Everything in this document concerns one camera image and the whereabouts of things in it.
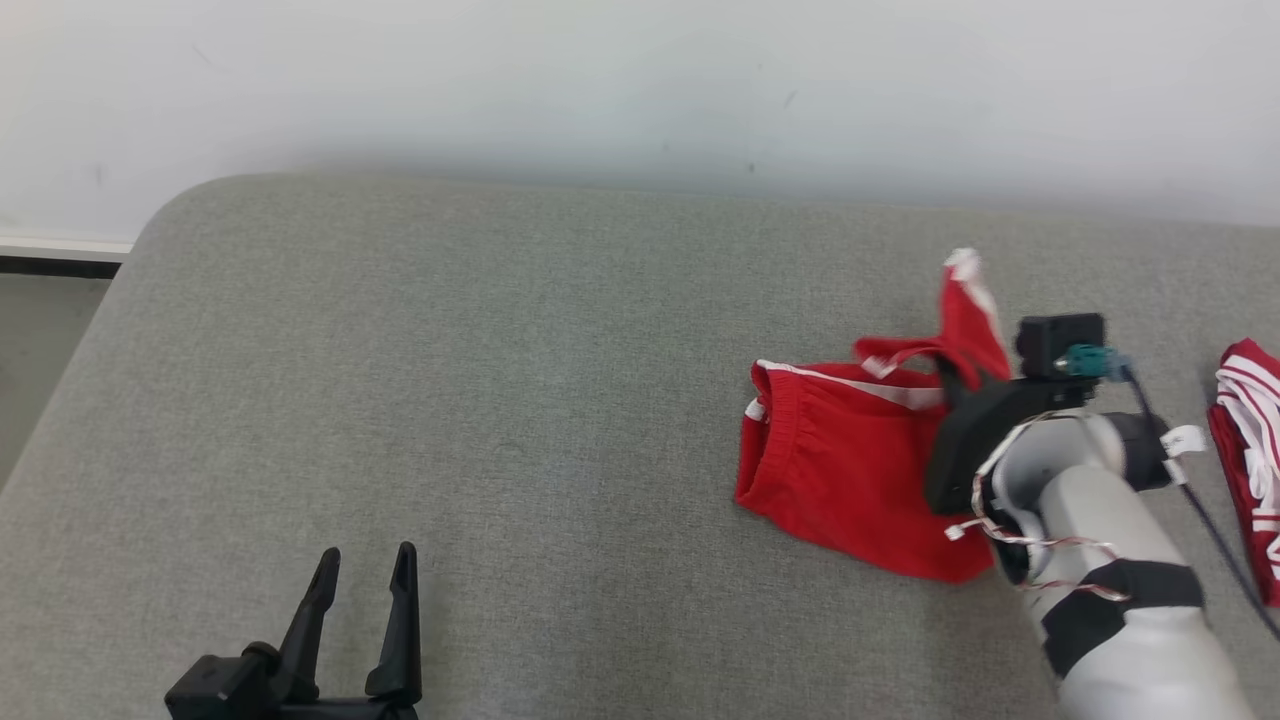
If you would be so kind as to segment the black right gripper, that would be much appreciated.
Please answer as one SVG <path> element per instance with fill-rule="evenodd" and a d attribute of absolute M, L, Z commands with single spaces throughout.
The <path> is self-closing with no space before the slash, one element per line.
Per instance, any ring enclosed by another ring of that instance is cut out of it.
<path fill-rule="evenodd" d="M 943 402 L 954 407 L 934 434 L 925 465 L 924 498 L 937 516 L 970 511 L 974 475 L 1015 427 L 1043 413 L 1083 407 L 1092 396 L 1088 378 L 987 384 L 986 370 L 961 359 L 936 355 Z"/>

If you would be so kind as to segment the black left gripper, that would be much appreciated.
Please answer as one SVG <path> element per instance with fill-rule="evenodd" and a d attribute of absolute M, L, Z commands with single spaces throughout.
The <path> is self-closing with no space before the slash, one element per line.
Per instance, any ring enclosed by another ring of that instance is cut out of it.
<path fill-rule="evenodd" d="M 365 682 L 370 698 L 319 698 L 315 679 L 319 646 L 339 571 L 340 551 L 330 547 L 323 552 L 279 648 L 280 665 L 273 689 L 283 703 L 265 719 L 419 719 L 422 653 L 416 547 L 403 541 L 397 551 L 381 652 Z"/>

